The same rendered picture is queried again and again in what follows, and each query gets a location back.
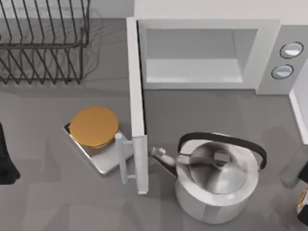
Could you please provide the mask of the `white microwave door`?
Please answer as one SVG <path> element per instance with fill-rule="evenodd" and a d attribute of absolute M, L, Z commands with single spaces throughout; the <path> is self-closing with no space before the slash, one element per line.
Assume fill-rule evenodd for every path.
<path fill-rule="evenodd" d="M 137 20 L 133 17 L 127 18 L 126 26 L 131 141 L 134 149 L 135 181 L 137 193 L 146 195 L 149 191 L 148 145 L 144 125 Z"/>

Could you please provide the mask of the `orange and white can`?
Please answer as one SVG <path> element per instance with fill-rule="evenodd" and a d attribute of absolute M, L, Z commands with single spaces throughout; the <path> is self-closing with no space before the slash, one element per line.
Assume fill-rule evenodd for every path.
<path fill-rule="evenodd" d="M 305 205 L 308 205 L 308 187 L 301 193 L 297 204 L 298 209 L 302 209 Z"/>

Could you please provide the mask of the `round microwave knob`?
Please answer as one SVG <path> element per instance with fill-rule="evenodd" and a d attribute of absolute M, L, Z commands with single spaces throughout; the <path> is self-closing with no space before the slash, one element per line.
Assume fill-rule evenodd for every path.
<path fill-rule="evenodd" d="M 280 56 L 284 59 L 292 59 L 299 56 L 304 50 L 304 46 L 300 42 L 285 44 L 280 49 Z"/>
<path fill-rule="evenodd" d="M 293 71 L 294 71 L 294 68 L 291 65 L 289 64 L 281 65 L 281 66 L 275 67 L 272 70 L 271 76 L 274 79 L 285 79 L 291 76 Z"/>

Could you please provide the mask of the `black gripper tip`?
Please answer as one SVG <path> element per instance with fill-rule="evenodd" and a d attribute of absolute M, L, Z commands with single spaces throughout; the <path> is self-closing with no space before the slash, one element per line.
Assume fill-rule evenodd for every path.
<path fill-rule="evenodd" d="M 21 175 L 8 153 L 2 123 L 0 122 L 0 185 L 13 185 Z"/>

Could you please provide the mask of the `pale microwave oven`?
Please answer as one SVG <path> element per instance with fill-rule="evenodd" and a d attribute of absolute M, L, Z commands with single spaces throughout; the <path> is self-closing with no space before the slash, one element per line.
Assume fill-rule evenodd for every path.
<path fill-rule="evenodd" d="M 308 60 L 308 0 L 134 0 L 147 90 L 255 90 L 288 94 Z M 280 56 L 300 42 L 303 52 Z M 272 70 L 289 64 L 291 76 Z"/>

